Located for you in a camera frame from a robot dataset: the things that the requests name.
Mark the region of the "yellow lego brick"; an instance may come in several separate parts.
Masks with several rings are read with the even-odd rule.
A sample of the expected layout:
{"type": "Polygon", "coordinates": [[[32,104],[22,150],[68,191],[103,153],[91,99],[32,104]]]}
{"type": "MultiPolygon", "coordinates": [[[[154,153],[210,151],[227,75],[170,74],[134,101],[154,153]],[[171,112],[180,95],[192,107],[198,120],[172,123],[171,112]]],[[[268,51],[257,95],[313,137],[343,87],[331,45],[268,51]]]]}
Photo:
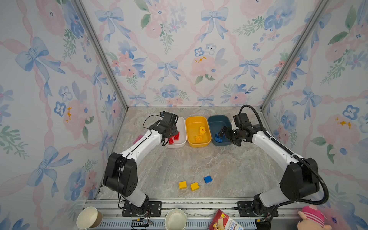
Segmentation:
{"type": "Polygon", "coordinates": [[[179,187],[179,189],[186,189],[187,188],[187,182],[186,181],[179,182],[178,187],[179,187]]]}
{"type": "Polygon", "coordinates": [[[195,142],[196,143],[200,143],[202,141],[203,141],[203,136],[202,135],[195,136],[195,142]]]}
{"type": "Polygon", "coordinates": [[[191,188],[192,191],[196,191],[196,190],[199,189],[199,184],[198,183],[192,183],[190,185],[190,188],[191,188]]]}

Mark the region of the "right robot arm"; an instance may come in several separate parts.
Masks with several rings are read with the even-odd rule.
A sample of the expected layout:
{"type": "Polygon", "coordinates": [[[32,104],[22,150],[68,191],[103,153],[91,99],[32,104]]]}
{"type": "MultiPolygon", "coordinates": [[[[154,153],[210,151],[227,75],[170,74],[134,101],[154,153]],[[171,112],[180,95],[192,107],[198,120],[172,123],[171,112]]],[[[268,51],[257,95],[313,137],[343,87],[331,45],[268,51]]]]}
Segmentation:
{"type": "Polygon", "coordinates": [[[250,207],[244,211],[257,216],[272,213],[273,209],[294,202],[302,202],[320,190],[317,162],[305,159],[292,152],[274,137],[262,124],[253,125],[246,113],[233,117],[235,129],[223,126],[216,134],[215,140],[228,139],[232,144],[241,146],[244,142],[252,143],[265,151],[284,171],[279,185],[254,196],[250,207]]]}

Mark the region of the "white plastic container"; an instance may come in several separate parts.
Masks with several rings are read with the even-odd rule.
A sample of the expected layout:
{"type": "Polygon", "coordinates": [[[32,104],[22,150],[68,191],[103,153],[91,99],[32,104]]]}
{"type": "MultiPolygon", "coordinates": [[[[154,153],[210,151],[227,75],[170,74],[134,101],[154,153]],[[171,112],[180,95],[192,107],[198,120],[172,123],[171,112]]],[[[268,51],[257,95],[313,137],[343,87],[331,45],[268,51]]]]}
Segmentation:
{"type": "Polygon", "coordinates": [[[174,148],[181,148],[187,142],[187,134],[186,134],[186,123],[183,117],[179,117],[176,123],[177,130],[179,134],[177,135],[178,138],[172,138],[172,141],[169,141],[169,144],[166,145],[167,148],[174,149],[174,148]]]}

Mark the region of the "yellow duck lego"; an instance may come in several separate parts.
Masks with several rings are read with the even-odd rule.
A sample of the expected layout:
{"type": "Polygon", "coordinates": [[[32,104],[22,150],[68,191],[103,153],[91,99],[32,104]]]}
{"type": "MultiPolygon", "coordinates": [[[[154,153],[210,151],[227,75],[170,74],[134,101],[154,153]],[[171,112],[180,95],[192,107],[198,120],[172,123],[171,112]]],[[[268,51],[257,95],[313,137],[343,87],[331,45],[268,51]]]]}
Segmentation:
{"type": "Polygon", "coordinates": [[[200,132],[200,135],[201,136],[204,136],[205,134],[206,134],[206,129],[205,129],[205,127],[203,126],[201,126],[200,128],[199,128],[199,132],[200,132]]]}

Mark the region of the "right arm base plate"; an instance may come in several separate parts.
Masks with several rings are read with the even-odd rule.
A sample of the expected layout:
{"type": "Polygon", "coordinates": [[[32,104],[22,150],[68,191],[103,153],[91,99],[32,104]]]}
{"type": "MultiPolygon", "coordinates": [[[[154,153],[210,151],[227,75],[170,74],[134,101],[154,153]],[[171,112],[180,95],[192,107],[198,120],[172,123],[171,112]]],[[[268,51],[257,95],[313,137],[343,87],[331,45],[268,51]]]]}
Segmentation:
{"type": "Polygon", "coordinates": [[[269,218],[273,213],[273,208],[265,208],[262,205],[254,206],[253,201],[238,201],[234,210],[237,210],[241,217],[269,218]]]}

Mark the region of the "blue lego brick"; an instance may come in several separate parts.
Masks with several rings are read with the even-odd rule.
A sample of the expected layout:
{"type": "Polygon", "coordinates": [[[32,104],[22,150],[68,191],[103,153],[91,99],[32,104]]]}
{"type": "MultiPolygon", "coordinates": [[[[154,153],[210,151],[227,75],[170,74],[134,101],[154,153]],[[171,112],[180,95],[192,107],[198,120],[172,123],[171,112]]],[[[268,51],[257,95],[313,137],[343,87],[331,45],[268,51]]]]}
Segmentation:
{"type": "Polygon", "coordinates": [[[213,179],[212,179],[212,177],[209,175],[209,176],[204,177],[204,181],[205,181],[205,183],[206,183],[206,184],[209,184],[209,183],[211,183],[211,182],[213,181],[213,179]]]}
{"type": "Polygon", "coordinates": [[[215,135],[215,141],[216,141],[217,143],[222,143],[222,142],[223,142],[223,138],[222,138],[222,137],[220,137],[220,136],[218,136],[218,135],[215,135]]]}

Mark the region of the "dark teal plastic container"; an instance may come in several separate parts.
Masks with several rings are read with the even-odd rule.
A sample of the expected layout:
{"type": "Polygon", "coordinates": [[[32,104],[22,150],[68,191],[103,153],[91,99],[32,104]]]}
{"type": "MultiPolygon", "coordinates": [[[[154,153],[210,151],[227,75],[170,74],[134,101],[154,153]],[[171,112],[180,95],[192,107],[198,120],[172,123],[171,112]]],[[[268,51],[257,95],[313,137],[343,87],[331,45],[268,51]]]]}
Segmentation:
{"type": "Polygon", "coordinates": [[[227,138],[223,137],[221,142],[217,142],[216,138],[218,133],[221,131],[221,129],[226,126],[226,127],[230,127],[231,122],[229,120],[229,118],[225,115],[214,115],[214,116],[210,116],[208,118],[208,124],[209,124],[209,129],[210,129],[210,133],[211,133],[211,141],[212,143],[217,146],[217,147],[222,147],[222,146],[229,146],[231,145],[231,141],[228,140],[227,138]]]}

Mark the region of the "yellow plastic container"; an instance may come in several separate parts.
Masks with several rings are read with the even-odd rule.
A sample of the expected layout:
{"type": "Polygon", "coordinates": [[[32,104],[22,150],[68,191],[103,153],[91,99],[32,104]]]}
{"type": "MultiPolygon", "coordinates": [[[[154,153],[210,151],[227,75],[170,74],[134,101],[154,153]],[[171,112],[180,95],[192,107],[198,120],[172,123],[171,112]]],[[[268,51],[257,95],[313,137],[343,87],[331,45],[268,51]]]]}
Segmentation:
{"type": "Polygon", "coordinates": [[[203,116],[193,116],[188,117],[186,119],[186,133],[187,133],[187,140],[189,145],[193,148],[203,148],[207,147],[211,142],[211,133],[209,130],[209,124],[205,117],[203,116]],[[200,135],[199,128],[205,127],[206,134],[203,136],[203,141],[200,143],[196,143],[195,136],[200,135]]]}

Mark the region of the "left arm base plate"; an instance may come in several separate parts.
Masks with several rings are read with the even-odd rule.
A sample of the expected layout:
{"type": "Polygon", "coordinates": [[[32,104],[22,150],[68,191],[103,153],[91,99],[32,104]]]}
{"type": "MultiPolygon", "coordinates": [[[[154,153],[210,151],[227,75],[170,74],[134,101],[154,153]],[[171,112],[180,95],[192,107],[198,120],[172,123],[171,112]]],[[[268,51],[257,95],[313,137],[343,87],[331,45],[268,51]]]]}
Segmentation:
{"type": "Polygon", "coordinates": [[[147,201],[141,207],[126,202],[122,209],[123,217],[160,217],[162,213],[161,201],[147,201]]]}

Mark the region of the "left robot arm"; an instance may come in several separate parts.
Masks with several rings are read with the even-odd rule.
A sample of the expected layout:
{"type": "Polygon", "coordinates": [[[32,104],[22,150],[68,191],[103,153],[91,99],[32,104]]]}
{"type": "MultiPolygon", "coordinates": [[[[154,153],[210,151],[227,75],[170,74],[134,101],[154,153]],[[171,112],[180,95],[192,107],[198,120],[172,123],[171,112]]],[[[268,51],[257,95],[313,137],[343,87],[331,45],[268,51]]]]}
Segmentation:
{"type": "Polygon", "coordinates": [[[162,111],[160,118],[148,128],[135,144],[121,153],[110,154],[104,173],[103,185],[117,192],[130,204],[142,208],[148,196],[137,188],[138,166],[148,153],[159,145],[166,146],[170,138],[178,134],[179,116],[162,111]]]}

